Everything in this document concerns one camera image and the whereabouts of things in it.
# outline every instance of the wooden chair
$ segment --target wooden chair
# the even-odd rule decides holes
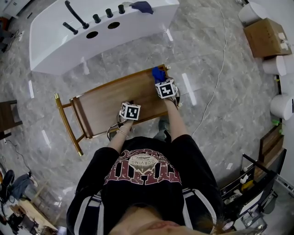
[[[11,133],[4,134],[5,130],[22,125],[22,121],[14,122],[11,105],[17,104],[17,100],[0,102],[0,140],[7,138]]]
[[[134,73],[123,78],[106,83],[69,100],[62,104],[58,94],[55,94],[57,107],[60,111],[68,134],[80,156],[83,151],[79,142],[105,134],[108,128],[117,122],[117,115],[122,102],[133,101],[141,105],[138,124],[159,116],[167,115],[164,101],[158,97],[152,76],[152,69]],[[159,69],[165,71],[165,65]],[[65,115],[64,108],[72,107],[77,118],[82,135],[76,138]]]

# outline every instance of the black sleeve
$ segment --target black sleeve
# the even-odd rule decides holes
[[[198,189],[210,202],[217,217],[222,215],[223,200],[220,189],[197,144],[189,135],[172,142],[171,164],[179,171],[184,188]]]
[[[104,178],[118,157],[119,153],[113,148],[105,147],[97,150],[82,178],[79,180],[76,193],[88,187],[91,187],[93,191],[100,191],[104,184]]]
[[[75,197],[68,208],[66,221],[71,234],[74,234],[74,225],[82,202],[85,198],[97,194],[102,189],[104,179],[118,157],[119,153],[113,148],[105,147],[95,152],[78,183]]]

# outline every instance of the gray pants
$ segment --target gray pants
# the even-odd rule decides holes
[[[158,123],[158,133],[153,137],[153,139],[157,139],[160,141],[165,142],[166,139],[166,135],[165,135],[165,131],[170,132],[170,121],[169,121],[169,117],[168,116],[161,116],[159,123]],[[111,132],[109,134],[109,138],[110,140],[113,139],[113,137],[115,136],[116,132]]]
[[[18,177],[12,184],[11,188],[9,189],[10,194],[16,199],[19,200],[22,198],[23,193],[25,192],[26,188],[29,184],[33,182],[30,180],[28,174],[23,174],[22,176]]]

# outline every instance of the white cylinder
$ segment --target white cylinder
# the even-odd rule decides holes
[[[265,8],[255,2],[250,2],[244,6],[238,16],[240,21],[246,25],[250,25],[261,19],[269,18],[269,14]]]
[[[273,115],[288,120],[294,113],[294,97],[287,94],[275,96],[271,101],[270,110]]]
[[[270,60],[263,61],[262,67],[263,70],[268,74],[277,74],[280,76],[287,74],[283,56],[276,56]]]
[[[286,72],[294,73],[294,55],[283,56],[286,66]]]

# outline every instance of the cardboard box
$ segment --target cardboard box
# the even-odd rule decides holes
[[[244,32],[254,58],[292,54],[290,48],[286,50],[281,47],[283,40],[278,34],[284,33],[286,37],[282,26],[268,18],[246,27]]]

